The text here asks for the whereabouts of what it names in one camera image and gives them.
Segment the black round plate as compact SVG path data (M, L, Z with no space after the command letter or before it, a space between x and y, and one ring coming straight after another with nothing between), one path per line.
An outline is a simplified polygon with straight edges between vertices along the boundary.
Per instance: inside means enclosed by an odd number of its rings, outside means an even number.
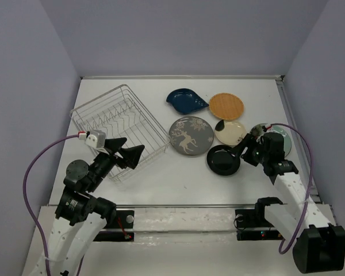
M206 162L215 174L227 177L238 171L240 155L228 145L217 145L208 151Z

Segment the cream plate with black spot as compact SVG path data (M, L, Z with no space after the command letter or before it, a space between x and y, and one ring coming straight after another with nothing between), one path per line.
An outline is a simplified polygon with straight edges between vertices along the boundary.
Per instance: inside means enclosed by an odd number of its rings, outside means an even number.
M238 145L247 134L243 124L235 120L220 120L214 129L217 139L228 146Z

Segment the grey reindeer plate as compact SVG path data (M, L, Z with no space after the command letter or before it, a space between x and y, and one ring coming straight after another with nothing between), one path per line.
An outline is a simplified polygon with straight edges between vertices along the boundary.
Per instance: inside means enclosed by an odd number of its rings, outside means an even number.
M196 116L181 117L170 127L170 143L179 154L198 156L210 149L214 131L204 119Z

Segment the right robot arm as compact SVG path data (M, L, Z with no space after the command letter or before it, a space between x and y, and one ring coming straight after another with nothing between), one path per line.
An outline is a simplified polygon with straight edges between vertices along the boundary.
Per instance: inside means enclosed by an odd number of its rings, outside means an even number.
M263 167L264 174L282 195L265 197L254 208L236 210L241 230L275 228L282 236L279 253L292 251L293 260L303 274L341 271L345 261L345 230L333 225L308 195L295 164L285 159L284 138L265 133L260 139L248 133L235 147L237 161Z

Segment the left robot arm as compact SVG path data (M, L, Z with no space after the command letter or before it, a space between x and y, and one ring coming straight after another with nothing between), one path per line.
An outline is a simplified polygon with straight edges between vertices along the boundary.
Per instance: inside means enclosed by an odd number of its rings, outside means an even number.
M107 139L103 132L84 132L67 136L77 138L98 151L91 164L74 160L66 168L64 190L55 210L49 237L45 237L38 219L34 219L43 243L31 275L79 275L84 255L100 231L120 221L117 205L94 197L92 192L113 167L134 169L144 145L125 148L127 138Z

